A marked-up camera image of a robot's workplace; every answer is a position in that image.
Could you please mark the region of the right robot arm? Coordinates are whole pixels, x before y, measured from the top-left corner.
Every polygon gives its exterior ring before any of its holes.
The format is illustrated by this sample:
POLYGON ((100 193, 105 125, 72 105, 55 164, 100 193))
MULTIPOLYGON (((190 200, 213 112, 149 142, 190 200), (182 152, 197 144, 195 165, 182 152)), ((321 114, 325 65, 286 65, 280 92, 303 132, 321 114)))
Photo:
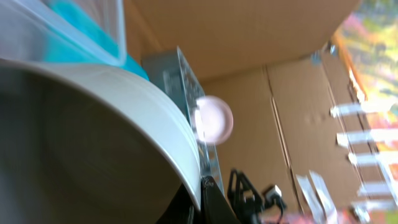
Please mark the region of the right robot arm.
POLYGON ((287 208, 282 198, 281 189, 271 184, 260 194, 244 172, 232 169, 230 172, 227 198, 237 219, 241 223, 282 223, 284 212, 287 208), (263 222, 260 214, 276 206, 280 215, 276 221, 263 222))

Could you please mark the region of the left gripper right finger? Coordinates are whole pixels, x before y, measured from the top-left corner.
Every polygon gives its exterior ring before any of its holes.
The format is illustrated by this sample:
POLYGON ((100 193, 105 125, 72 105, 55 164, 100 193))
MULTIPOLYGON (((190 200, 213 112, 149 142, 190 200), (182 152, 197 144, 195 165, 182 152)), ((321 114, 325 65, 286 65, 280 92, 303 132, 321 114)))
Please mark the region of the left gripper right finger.
POLYGON ((240 224, 212 176, 201 179, 201 222, 240 224))

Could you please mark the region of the grey bowl with food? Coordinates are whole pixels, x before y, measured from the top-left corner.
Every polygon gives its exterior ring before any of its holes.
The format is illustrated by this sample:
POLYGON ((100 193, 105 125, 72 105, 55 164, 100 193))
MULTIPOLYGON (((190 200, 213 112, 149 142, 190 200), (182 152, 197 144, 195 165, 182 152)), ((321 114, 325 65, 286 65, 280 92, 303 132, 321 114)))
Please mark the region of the grey bowl with food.
POLYGON ((175 103, 116 67, 1 62, 1 222, 155 223, 200 160, 175 103))

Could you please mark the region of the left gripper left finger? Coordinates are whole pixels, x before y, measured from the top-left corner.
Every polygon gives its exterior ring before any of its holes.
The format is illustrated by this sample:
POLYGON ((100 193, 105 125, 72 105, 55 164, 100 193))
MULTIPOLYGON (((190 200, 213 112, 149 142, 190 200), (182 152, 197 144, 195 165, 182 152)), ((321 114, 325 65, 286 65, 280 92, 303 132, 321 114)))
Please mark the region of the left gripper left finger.
POLYGON ((195 207, 182 184, 156 224, 194 224, 195 207))

